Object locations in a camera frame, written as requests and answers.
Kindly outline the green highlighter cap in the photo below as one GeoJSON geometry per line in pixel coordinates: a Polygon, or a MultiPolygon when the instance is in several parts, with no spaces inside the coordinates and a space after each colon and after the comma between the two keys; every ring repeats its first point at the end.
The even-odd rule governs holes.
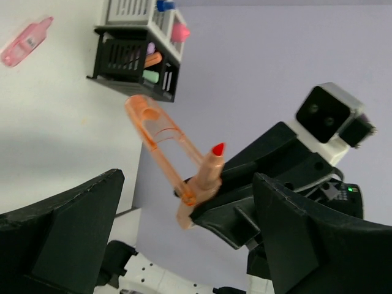
{"type": "Polygon", "coordinates": [[[148,80],[151,83],[156,84],[156,83],[159,82],[160,74],[159,74],[159,72],[156,72],[156,71],[153,71],[153,70],[144,70],[142,77],[145,80],[148,80]]]}

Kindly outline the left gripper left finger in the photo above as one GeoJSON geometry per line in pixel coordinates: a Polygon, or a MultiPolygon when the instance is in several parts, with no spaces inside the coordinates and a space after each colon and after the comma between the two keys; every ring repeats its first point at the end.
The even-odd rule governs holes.
{"type": "Polygon", "coordinates": [[[112,169],[1,214],[1,293],[92,293],[123,189],[112,169]]]}

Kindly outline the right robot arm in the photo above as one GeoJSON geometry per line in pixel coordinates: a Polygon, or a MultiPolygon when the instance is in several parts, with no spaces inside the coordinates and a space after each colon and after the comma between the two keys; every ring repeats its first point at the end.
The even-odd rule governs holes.
{"type": "Polygon", "coordinates": [[[363,218],[359,187],[344,183],[341,171],[308,148],[286,123],[275,124],[226,162],[217,194],[190,214],[192,224],[209,230],[232,248],[247,246],[247,273],[252,276],[271,277],[254,203],[256,173],[336,211],[363,218]]]}

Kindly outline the purple highlighter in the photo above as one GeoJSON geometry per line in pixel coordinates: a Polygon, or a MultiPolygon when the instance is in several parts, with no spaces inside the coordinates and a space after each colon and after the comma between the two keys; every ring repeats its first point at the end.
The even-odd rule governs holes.
{"type": "Polygon", "coordinates": [[[155,50],[156,50],[155,44],[153,42],[150,42],[147,46],[147,49],[146,49],[146,55],[149,56],[149,55],[154,54],[155,50]]]}

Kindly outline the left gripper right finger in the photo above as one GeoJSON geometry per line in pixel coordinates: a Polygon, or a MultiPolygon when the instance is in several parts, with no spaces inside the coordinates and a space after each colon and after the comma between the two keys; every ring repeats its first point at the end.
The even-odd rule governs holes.
{"type": "Polygon", "coordinates": [[[276,293],[391,293],[391,227],[335,211],[266,175],[254,203],[276,293]]]}

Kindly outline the pink highlighter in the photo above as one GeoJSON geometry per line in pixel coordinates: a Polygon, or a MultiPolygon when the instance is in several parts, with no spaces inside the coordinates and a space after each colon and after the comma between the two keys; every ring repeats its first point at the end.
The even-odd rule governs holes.
{"type": "Polygon", "coordinates": [[[1,61],[7,67],[15,67],[31,54],[46,38],[53,22],[47,17],[29,24],[1,53],[1,61]]]}

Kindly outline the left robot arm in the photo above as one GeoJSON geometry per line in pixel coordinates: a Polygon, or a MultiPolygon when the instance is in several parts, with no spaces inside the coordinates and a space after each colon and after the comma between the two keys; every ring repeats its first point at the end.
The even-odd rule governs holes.
{"type": "MultiPolygon", "coordinates": [[[[234,293],[171,273],[108,239],[123,187],[109,170],[71,190],[1,215],[2,293],[234,293]]],[[[390,293],[391,227],[306,199],[275,180],[253,180],[270,279],[249,293],[390,293]]]]}

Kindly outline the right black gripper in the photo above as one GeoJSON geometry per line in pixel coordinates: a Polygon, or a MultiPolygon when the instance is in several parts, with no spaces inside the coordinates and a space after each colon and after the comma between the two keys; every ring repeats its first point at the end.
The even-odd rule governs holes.
{"type": "Polygon", "coordinates": [[[338,135],[320,143],[299,123],[279,122],[226,161],[217,195],[195,208],[190,217],[195,225],[239,249],[260,236],[254,174],[265,174],[307,196],[332,177],[342,158],[343,141],[338,135]]]}

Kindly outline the orange tip grey highlighter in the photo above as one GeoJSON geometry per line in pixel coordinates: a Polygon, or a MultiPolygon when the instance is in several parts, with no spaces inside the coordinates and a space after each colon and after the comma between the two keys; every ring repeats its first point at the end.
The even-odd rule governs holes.
{"type": "Polygon", "coordinates": [[[162,61],[162,55],[159,52],[155,52],[151,55],[148,55],[145,58],[144,68],[155,66],[156,64],[162,61]]]}

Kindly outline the blue cap clear bottle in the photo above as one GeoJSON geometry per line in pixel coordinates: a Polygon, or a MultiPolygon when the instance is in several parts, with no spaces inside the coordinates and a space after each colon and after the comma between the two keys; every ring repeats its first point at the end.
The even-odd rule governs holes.
{"type": "Polygon", "coordinates": [[[173,1],[157,0],[156,8],[159,12],[166,12],[168,10],[176,9],[176,4],[173,1]]]}

